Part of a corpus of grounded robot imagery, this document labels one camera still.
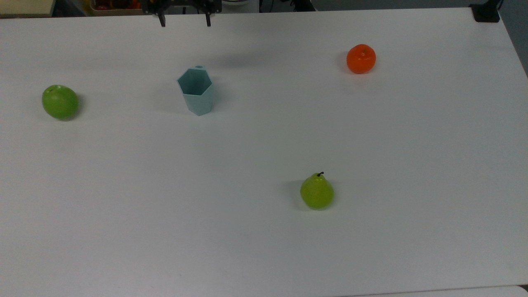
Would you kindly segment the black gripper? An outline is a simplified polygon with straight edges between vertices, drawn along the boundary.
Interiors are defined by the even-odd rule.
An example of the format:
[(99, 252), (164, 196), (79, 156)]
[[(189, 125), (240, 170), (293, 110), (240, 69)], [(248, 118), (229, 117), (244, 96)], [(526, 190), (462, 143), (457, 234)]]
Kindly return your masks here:
[(161, 27), (166, 27), (165, 13), (174, 7), (191, 7), (204, 13), (206, 25), (211, 27), (211, 15), (222, 11), (222, 0), (142, 0), (141, 9), (145, 14), (157, 14)]

